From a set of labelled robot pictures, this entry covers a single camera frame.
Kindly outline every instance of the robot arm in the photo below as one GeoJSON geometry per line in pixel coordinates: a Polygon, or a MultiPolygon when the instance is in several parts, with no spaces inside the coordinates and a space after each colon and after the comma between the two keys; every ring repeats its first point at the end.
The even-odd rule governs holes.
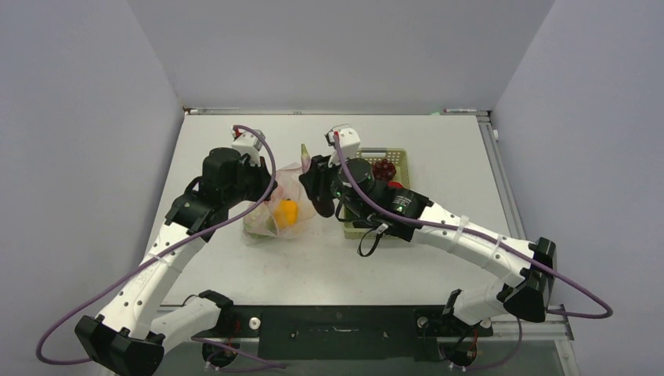
{"type": "Polygon", "coordinates": [[[223,295],[205,291],[155,320],[166,294],[213,232],[162,255],[166,248],[226,221],[230,208],[257,201],[269,187],[270,175],[258,156],[261,143],[247,132],[234,136],[232,148],[210,151],[202,175],[173,202],[141,265],[157,261],[131,277],[97,316],[79,320],[79,341],[92,360],[109,370],[123,376],[152,374],[167,351],[215,326],[222,310],[233,305],[223,295]]]}
{"type": "Polygon", "coordinates": [[[466,325],[475,325],[504,313],[512,313],[532,322],[544,321],[554,278],[541,273],[529,262],[503,251],[500,243],[553,268],[553,242],[540,238],[534,244],[501,236],[469,222],[467,217],[454,215],[417,192],[390,187],[374,178],[369,162],[353,158],[359,148],[356,130],[348,125],[335,127],[326,134],[328,144],[334,145],[335,136],[338,137],[344,156],[351,158],[346,164],[353,180],[365,195],[384,209],[383,212],[409,221],[395,221],[370,207],[355,192],[346,174],[340,169],[340,156],[336,152],[327,157],[313,157],[310,169],[300,177],[309,200],[319,214],[332,216],[335,212],[333,200],[338,199],[339,205],[343,204],[352,213],[353,218],[345,220],[353,220],[356,225],[365,226],[368,230],[378,229],[405,241],[440,248],[496,276],[497,281],[489,286],[473,291],[457,290],[450,295],[446,314],[466,325]],[[442,223],[455,230],[413,224],[417,221],[442,223]]]}

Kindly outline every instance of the clear plastic bag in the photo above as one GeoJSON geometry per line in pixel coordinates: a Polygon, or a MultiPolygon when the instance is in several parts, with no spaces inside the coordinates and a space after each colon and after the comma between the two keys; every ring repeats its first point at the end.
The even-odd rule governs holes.
{"type": "Polygon", "coordinates": [[[311,201],[298,180],[302,173],[299,164],[293,163],[276,172],[278,187],[270,201],[260,204],[243,218],[244,235],[249,243],[271,238],[291,239],[305,228],[306,221],[314,216],[311,201]]]}

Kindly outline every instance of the green basket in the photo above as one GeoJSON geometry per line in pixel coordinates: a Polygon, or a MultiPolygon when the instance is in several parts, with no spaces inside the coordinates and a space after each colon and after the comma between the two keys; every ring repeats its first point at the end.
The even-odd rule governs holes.
{"type": "MultiPolygon", "coordinates": [[[[392,181],[401,183],[404,188],[410,189],[408,153],[406,153],[406,150],[385,147],[363,147],[357,150],[355,157],[365,159],[371,164],[387,159],[392,162],[396,168],[396,175],[392,181]]],[[[349,216],[351,216],[351,213],[348,209],[344,208],[344,217],[348,218],[349,216]]],[[[342,226],[344,228],[344,237],[346,239],[359,239],[364,233],[366,233],[366,231],[369,231],[369,229],[366,228],[355,228],[350,222],[342,223],[342,226]]],[[[366,235],[366,237],[376,237],[375,231],[372,231],[366,235]]]]}

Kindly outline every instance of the tabletop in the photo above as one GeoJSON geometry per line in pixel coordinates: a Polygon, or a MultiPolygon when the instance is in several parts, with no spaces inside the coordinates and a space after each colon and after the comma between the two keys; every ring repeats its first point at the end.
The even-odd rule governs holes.
{"type": "MultiPolygon", "coordinates": [[[[197,175],[209,150],[230,146],[230,127],[260,129],[277,168],[311,155],[331,154],[323,134],[349,123],[362,147],[396,147],[408,153],[411,188],[458,215],[509,234],[496,181],[475,116],[406,115],[188,115],[182,125],[150,239],[172,201],[197,175]]],[[[248,206],[232,209],[236,215],[248,206]]],[[[238,221],[217,230],[184,269],[165,305],[211,289],[243,305],[444,304],[457,288],[486,285],[495,277],[443,250],[383,240],[369,258],[344,239],[341,224],[315,216],[299,237],[248,244],[238,221]]]]}

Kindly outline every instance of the gray wall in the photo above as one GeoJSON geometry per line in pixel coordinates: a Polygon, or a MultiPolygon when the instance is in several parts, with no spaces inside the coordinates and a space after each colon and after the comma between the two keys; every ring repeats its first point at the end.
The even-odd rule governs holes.
{"type": "Polygon", "coordinates": [[[661,0],[557,0],[494,112],[526,233],[615,308],[572,319],[586,376],[664,372],[662,18],[661,0]]]}
{"type": "Polygon", "coordinates": [[[554,0],[129,0],[188,107],[493,108],[554,0]]]}
{"type": "Polygon", "coordinates": [[[138,262],[182,110],[125,0],[3,2],[0,50],[0,373],[89,374],[34,346],[138,262]]]}

